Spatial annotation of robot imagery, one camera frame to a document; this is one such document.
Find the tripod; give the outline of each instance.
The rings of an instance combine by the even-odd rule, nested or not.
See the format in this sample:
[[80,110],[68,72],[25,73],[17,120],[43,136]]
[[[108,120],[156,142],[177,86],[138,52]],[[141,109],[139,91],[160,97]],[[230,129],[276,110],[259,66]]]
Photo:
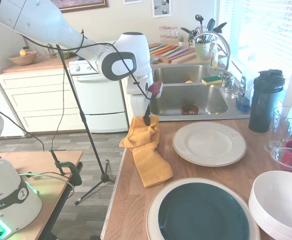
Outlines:
[[77,103],[77,106],[78,106],[78,109],[79,109],[79,115],[80,115],[80,118],[81,118],[81,121],[84,123],[84,126],[85,126],[85,129],[86,129],[86,132],[88,134],[88,138],[89,138],[89,141],[90,141],[90,144],[92,146],[92,149],[95,153],[95,156],[96,156],[96,159],[97,159],[97,162],[98,162],[98,165],[99,165],[99,168],[100,168],[100,171],[101,171],[101,176],[100,176],[100,182],[97,183],[95,186],[93,186],[88,192],[86,192],[81,198],[79,198],[78,200],[76,200],[74,202],[75,205],[78,205],[80,204],[84,198],[89,195],[92,191],[94,191],[99,185],[101,185],[102,183],[108,183],[108,182],[111,182],[111,183],[115,183],[114,180],[110,179],[110,176],[107,174],[107,169],[108,169],[108,165],[110,164],[110,161],[107,159],[106,160],[106,166],[105,166],[105,171],[104,171],[104,168],[102,166],[102,163],[101,163],[101,160],[100,160],[100,157],[98,155],[98,152],[96,150],[96,147],[95,147],[95,144],[94,144],[94,141],[93,141],[93,138],[92,138],[92,134],[91,134],[91,131],[87,125],[87,122],[86,122],[86,117],[85,117],[85,114],[81,108],[81,104],[80,104],[80,100],[78,99],[78,96],[76,94],[76,90],[75,90],[75,87],[74,87],[74,84],[73,84],[73,81],[71,79],[71,76],[70,76],[70,73],[68,72],[67,70],[67,66],[66,66],[66,63],[65,63],[65,60],[64,58],[62,57],[63,56],[63,53],[62,53],[62,50],[60,48],[59,45],[57,45],[57,49],[58,49],[58,53],[61,57],[61,61],[62,61],[62,65],[63,65],[63,68],[64,68],[64,71],[66,72],[66,75],[67,75],[67,78],[68,78],[68,81],[69,81],[69,84],[70,84],[70,87],[71,87],[71,90],[72,90],[72,93],[75,97],[75,100],[76,100],[76,103]]

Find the utensil holder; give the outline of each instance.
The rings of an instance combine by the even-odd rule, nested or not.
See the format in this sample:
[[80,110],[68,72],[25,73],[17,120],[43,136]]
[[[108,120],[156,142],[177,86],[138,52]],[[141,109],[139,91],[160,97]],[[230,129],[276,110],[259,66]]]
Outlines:
[[211,43],[195,43],[196,58],[200,61],[206,61],[210,58]]

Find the stainless steel sink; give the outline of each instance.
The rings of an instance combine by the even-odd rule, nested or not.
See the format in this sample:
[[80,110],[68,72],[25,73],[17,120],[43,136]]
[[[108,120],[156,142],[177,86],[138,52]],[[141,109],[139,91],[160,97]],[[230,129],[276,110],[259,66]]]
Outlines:
[[202,65],[169,65],[156,68],[153,76],[155,81],[161,80],[164,84],[184,84],[187,81],[201,83],[211,75]]
[[[202,78],[217,73],[206,65],[178,64],[153,66],[154,81],[163,82],[160,98],[150,101],[150,112],[160,121],[247,119],[250,112],[242,112],[236,107],[232,94],[238,87],[226,92],[222,84],[206,86]],[[198,115],[182,115],[184,105],[194,104],[199,108]]]

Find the yellow towel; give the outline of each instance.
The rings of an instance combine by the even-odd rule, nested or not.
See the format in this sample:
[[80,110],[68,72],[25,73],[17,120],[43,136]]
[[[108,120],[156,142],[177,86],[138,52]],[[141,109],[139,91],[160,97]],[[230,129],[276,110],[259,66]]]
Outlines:
[[143,117],[133,117],[128,135],[120,142],[129,148],[145,188],[161,184],[173,176],[171,166],[155,151],[160,141],[159,119],[150,116],[150,126]]

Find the plate rim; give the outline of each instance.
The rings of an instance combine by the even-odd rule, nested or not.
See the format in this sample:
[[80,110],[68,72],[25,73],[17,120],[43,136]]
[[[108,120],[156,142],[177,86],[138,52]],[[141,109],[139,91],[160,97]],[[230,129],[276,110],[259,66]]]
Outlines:
[[[216,181],[213,181],[213,180],[210,180],[210,179],[207,179],[207,178],[201,178],[201,177],[187,177],[187,178],[181,178],[179,180],[176,180],[176,181],[173,181],[169,184],[167,184],[162,190],[160,190],[158,192],[158,194],[155,196],[155,198],[151,201],[149,207],[148,207],[148,210],[147,210],[147,214],[146,214],[146,233],[147,233],[147,237],[148,237],[148,240],[155,240],[155,239],[152,239],[151,236],[150,236],[150,230],[149,230],[149,216],[150,216],[150,212],[151,212],[151,209],[154,205],[154,202],[156,200],[156,198],[159,197],[160,194],[162,194],[164,191],[167,191],[168,192],[163,196],[163,199],[165,198],[165,196],[170,193],[173,189],[181,186],[181,185],[184,185],[184,184],[189,184],[189,183],[205,183],[205,184],[210,184],[210,185],[213,185],[215,187],[218,187],[224,191],[226,191],[227,193],[229,193],[233,198],[236,199],[236,201],[239,203],[239,205],[242,207],[242,209],[244,210],[245,214],[246,214],[246,217],[247,217],[247,220],[248,220],[248,225],[249,225],[249,240],[261,240],[261,232],[260,232],[260,228],[259,226],[257,225],[257,223],[255,222],[255,219],[254,217],[252,216],[252,213],[250,211],[250,208],[248,206],[248,204],[244,201],[244,199],[242,199],[241,196],[239,196],[236,192],[234,192],[233,190],[231,190],[230,188],[228,188],[227,186],[221,184],[221,183],[218,183]],[[156,240],[164,240],[162,234],[161,234],[161,231],[159,229],[159,226],[158,226],[158,229],[157,229],[157,233],[160,234],[160,239],[156,239]]]
[[[234,130],[236,133],[238,133],[238,135],[240,135],[240,136],[242,137],[242,139],[244,140],[244,142],[245,142],[245,150],[244,150],[243,154],[242,154],[239,158],[237,158],[237,159],[235,159],[235,160],[233,160],[233,161],[231,161],[231,162],[223,163],[223,164],[215,164],[215,165],[198,163],[198,162],[195,162],[195,161],[190,160],[189,158],[187,158],[187,157],[185,157],[185,156],[182,156],[181,153],[179,153],[179,152],[176,150],[176,147],[175,147],[175,144],[174,144],[174,139],[175,139],[176,134],[177,134],[181,129],[183,129],[183,128],[186,127],[186,126],[194,125],[194,124],[203,124],[203,123],[210,123],[210,124],[222,125],[222,126],[224,126],[224,127],[228,127],[228,128],[230,128],[230,129]],[[188,161],[188,162],[190,162],[190,163],[192,163],[192,164],[199,165],[199,166],[212,167],[212,168],[216,168],[216,167],[224,167],[224,166],[228,166],[228,165],[234,164],[234,163],[238,162],[239,160],[241,160],[241,159],[245,156],[245,154],[246,154],[246,152],[247,152],[247,143],[246,143],[246,141],[245,141],[243,135],[242,135],[240,132],[238,132],[237,130],[233,129],[232,127],[230,127],[230,126],[228,126],[228,125],[221,124],[221,123],[217,123],[217,122],[211,122],[211,121],[204,121],[204,122],[197,121],[197,122],[192,122],[192,123],[189,123],[189,124],[187,124],[187,125],[182,126],[181,128],[179,128],[179,129],[174,133],[174,135],[173,135],[173,137],[172,137],[172,147],[174,148],[174,151],[175,151],[180,157],[182,157],[183,159],[185,159],[186,161]]]

